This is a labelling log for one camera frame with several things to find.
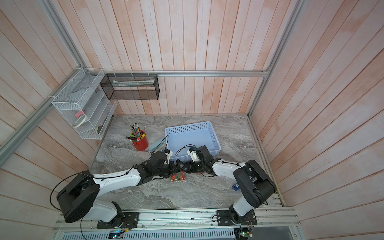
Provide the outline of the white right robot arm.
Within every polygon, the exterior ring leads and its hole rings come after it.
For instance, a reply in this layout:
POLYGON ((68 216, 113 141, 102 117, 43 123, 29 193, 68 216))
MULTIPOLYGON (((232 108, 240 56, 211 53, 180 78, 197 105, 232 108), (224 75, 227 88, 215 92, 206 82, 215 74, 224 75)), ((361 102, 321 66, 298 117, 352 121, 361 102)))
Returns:
POLYGON ((190 147, 187 154, 192 160, 186 162, 185 172, 205 172, 208 177, 226 177, 236 181, 242 196, 230 206, 227 212, 234 222, 244 218, 262 204, 266 204, 267 199, 277 191, 276 184, 254 160, 234 163, 215 159, 206 146, 190 147))

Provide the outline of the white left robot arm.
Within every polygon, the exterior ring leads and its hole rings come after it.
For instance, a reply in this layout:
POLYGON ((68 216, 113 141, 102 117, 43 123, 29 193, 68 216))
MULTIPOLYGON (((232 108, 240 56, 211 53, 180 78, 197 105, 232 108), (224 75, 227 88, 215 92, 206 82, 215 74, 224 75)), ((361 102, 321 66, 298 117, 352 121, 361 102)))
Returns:
POLYGON ((104 228, 116 228, 123 223, 124 213, 117 202, 101 201, 100 196, 169 178, 185 169, 181 161, 169 161, 166 153, 156 152, 125 171, 103 175, 80 172, 57 194, 57 201, 66 223, 88 218, 98 220, 104 228))

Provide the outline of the light blue perforated plastic basket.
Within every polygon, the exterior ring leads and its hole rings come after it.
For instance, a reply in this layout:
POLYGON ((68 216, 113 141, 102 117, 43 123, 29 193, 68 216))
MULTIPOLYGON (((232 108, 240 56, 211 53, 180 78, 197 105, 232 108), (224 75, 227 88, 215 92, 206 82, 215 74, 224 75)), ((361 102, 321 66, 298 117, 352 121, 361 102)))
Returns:
POLYGON ((222 150, 211 122, 165 128, 165 134, 169 137, 167 148, 173 152, 172 161, 190 161, 187 150, 193 146, 206 146, 214 157, 222 150))

